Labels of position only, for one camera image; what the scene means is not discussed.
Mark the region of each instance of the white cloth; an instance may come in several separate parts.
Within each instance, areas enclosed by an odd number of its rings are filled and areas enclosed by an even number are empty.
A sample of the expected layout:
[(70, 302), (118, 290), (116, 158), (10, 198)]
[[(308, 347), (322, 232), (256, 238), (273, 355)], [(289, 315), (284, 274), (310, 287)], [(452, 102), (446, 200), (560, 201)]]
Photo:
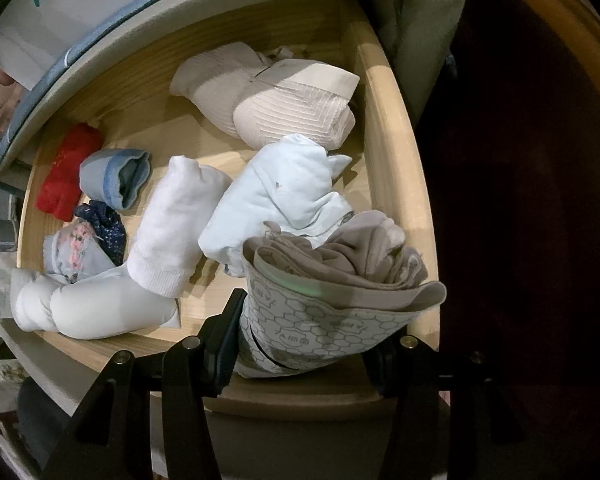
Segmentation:
[(70, 283), (115, 267), (96, 238), (91, 224), (81, 218), (45, 237), (43, 261), (47, 274), (60, 274)]
[(173, 322), (178, 313), (175, 300), (149, 292), (132, 280), (126, 264), (73, 285), (62, 284), (63, 279), (13, 270), (13, 317), (22, 330), (98, 339)]
[(359, 81), (309, 59), (271, 64), (248, 45), (231, 43), (187, 59), (170, 91), (189, 98), (220, 130), (256, 150), (288, 134), (335, 150), (355, 124), (348, 103)]
[(51, 313), (51, 296), (63, 283), (69, 283), (64, 276), (29, 269), (11, 271), (11, 313), (21, 329), (58, 332)]
[(231, 179), (186, 156), (172, 156), (142, 215), (129, 275), (155, 294), (182, 295), (202, 256), (198, 237)]
[(305, 136), (292, 134), (268, 144), (225, 192), (198, 243), (205, 256), (244, 276), (242, 243), (260, 234), (264, 221), (321, 245), (352, 212), (332, 179), (351, 162), (350, 156), (327, 156)]

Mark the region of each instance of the white patterned fabric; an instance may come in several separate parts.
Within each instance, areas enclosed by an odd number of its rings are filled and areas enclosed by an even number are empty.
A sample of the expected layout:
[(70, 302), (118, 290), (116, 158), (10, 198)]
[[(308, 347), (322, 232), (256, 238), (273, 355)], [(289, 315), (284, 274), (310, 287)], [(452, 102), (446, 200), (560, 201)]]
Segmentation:
[(231, 43), (187, 59), (170, 91), (189, 98), (220, 130), (256, 150), (289, 134), (335, 150), (356, 122), (349, 101), (359, 81), (309, 59), (272, 64), (248, 45)]
[[(236, 365), (240, 375), (289, 376), (326, 366), (371, 349), (444, 301), (445, 286), (436, 281), (423, 283), (427, 277), (424, 264), (415, 250), (391, 232), (394, 225), (376, 222), (376, 233), (369, 236), (368, 229), (360, 228), (365, 222), (356, 217), (350, 222), (349, 229), (344, 224), (318, 250), (306, 247), (298, 237), (281, 234), (277, 226), (268, 226), (263, 237), (245, 242), (249, 295), (240, 316)], [(378, 236), (381, 232), (387, 233), (385, 239)], [(356, 234), (358, 243), (352, 243)], [(391, 238), (398, 244), (387, 245), (385, 241)], [(357, 252), (352, 262), (374, 261), (367, 268), (371, 275), (381, 275), (382, 283), (341, 271), (347, 266), (333, 258), (338, 243), (342, 244), (341, 256)], [(296, 257), (295, 244), (302, 247)], [(380, 269), (388, 272), (378, 274)], [(327, 282), (312, 274), (334, 278)]]

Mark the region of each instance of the white ankle sock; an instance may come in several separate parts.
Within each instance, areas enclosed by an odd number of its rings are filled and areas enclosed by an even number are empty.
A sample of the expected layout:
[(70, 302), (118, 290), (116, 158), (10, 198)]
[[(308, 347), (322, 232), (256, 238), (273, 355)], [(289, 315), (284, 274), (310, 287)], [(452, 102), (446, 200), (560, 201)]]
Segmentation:
[(205, 255), (244, 276), (242, 243), (260, 234), (262, 222), (321, 245), (352, 211), (332, 190), (350, 156), (331, 155), (299, 134), (262, 148), (229, 186), (198, 243)]
[(238, 137), (235, 107), (251, 79), (266, 67), (250, 46), (230, 43), (187, 59), (169, 91), (186, 97), (220, 130)]
[(142, 215), (127, 261), (145, 289), (178, 298), (202, 256), (198, 237), (229, 187), (222, 171), (172, 156)]

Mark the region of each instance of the wooden drawer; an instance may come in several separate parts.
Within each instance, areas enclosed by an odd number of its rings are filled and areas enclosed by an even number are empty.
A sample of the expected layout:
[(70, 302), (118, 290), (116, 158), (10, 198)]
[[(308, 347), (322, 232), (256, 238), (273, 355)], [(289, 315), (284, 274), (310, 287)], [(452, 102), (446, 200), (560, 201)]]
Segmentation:
[[(106, 148), (142, 148), (152, 154), (149, 182), (136, 205), (122, 213), (129, 241), (172, 155), (196, 158), (232, 178), (240, 173), (254, 151), (216, 129), (191, 102), (168, 92), (181, 62), (231, 41), (244, 41), (261, 52), (285, 44), (298, 57), (323, 60), (360, 76), (352, 104), (356, 127), (340, 150), (354, 161), (334, 188), (356, 211), (377, 208), (391, 216), (423, 255), (430, 279), (436, 279), (429, 199), (413, 129), (394, 74), (355, 0), (279, 0), (226, 12), (155, 41), (84, 86), (43, 127), (20, 227), (18, 266), (43, 270), (43, 239), (62, 227), (34, 203), (72, 124), (87, 122), (99, 128)], [(180, 298), (181, 329), (147, 329), (91, 341), (58, 333), (40, 336), (101, 370), (117, 350), (151, 354), (196, 334), (207, 317), (222, 310), (235, 287), (246, 288), (245, 280), (225, 275), (217, 263), (203, 258)], [(438, 319), (437, 309), (429, 310), (410, 330), (436, 346)], [(284, 380), (234, 376), (222, 396), (208, 399), (206, 405), (239, 415), (314, 420), (372, 416), (392, 408), (368, 383), (359, 356)]]

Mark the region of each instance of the metal screw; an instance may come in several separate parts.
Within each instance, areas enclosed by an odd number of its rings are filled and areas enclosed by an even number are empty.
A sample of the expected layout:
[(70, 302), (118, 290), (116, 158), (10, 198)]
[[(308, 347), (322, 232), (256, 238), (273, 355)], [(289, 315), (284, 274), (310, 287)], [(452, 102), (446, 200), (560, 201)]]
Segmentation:
[(403, 335), (400, 338), (400, 344), (408, 349), (413, 349), (418, 346), (418, 340), (412, 335)]
[(121, 350), (113, 354), (113, 362), (118, 365), (123, 365), (131, 359), (131, 352), (129, 350)]
[(486, 361), (486, 357), (484, 356), (484, 354), (482, 352), (478, 352), (476, 350), (475, 352), (472, 352), (471, 355), (469, 355), (469, 360), (472, 363), (481, 365), (481, 364), (484, 364), (484, 362)]
[(200, 346), (200, 338), (194, 335), (190, 335), (182, 340), (182, 346), (187, 350), (193, 350), (194, 348), (198, 348)]

